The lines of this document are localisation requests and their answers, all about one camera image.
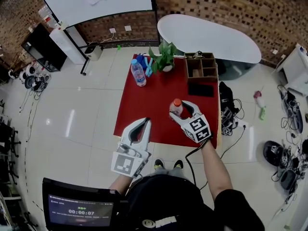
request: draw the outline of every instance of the white oval table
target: white oval table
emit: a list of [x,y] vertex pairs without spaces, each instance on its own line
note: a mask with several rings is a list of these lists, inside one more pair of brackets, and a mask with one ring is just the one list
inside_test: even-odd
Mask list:
[[182,52],[212,52],[222,60],[257,64],[261,52],[246,34],[197,17],[170,14],[158,21],[158,31]]

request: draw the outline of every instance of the shoe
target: shoe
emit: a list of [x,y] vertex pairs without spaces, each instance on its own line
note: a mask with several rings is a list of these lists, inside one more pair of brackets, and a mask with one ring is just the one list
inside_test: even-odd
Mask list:
[[156,170],[158,167],[165,168],[164,162],[160,159],[155,160],[154,169]]
[[183,161],[182,160],[176,161],[173,168],[175,167],[184,168]]

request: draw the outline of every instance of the monitor screen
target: monitor screen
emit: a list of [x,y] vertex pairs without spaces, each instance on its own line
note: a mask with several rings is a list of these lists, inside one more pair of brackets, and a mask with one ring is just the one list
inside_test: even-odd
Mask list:
[[108,227],[114,203],[81,201],[48,195],[50,222],[84,227]]

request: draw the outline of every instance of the wooden organizer box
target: wooden organizer box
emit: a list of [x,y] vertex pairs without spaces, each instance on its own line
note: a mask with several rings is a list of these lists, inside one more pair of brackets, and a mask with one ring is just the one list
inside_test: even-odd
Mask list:
[[203,58],[189,59],[195,53],[185,53],[186,75],[188,83],[216,82],[218,71],[213,53],[202,53]]

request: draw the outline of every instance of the brick wall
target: brick wall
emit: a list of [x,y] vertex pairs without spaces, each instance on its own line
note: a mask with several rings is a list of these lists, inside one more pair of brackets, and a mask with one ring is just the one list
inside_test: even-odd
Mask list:
[[[158,15],[181,13],[240,30],[260,47],[262,59],[277,64],[295,43],[308,47],[308,0],[156,0]],[[31,19],[40,21],[43,0],[0,0],[0,44],[8,62],[21,51]],[[124,26],[131,25],[126,32]],[[86,41],[156,39],[154,12],[125,13],[77,25]]]

